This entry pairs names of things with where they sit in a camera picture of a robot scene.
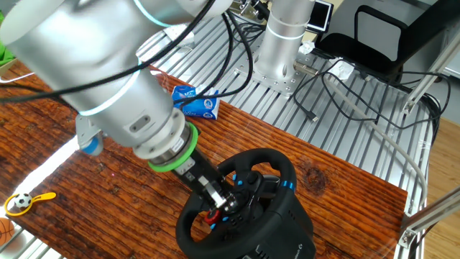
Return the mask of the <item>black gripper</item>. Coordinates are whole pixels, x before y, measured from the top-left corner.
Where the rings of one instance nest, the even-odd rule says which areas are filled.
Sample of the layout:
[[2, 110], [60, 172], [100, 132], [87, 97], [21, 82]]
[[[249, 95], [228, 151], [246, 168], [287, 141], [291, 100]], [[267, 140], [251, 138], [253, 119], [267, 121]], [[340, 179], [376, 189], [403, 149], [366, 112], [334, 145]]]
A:
[[224, 206], [226, 213], [235, 213], [238, 209], [236, 194], [227, 197], [222, 187], [224, 178], [216, 166], [197, 148], [184, 148], [172, 158], [175, 164], [173, 173], [193, 193], [198, 194], [209, 206], [220, 209]]

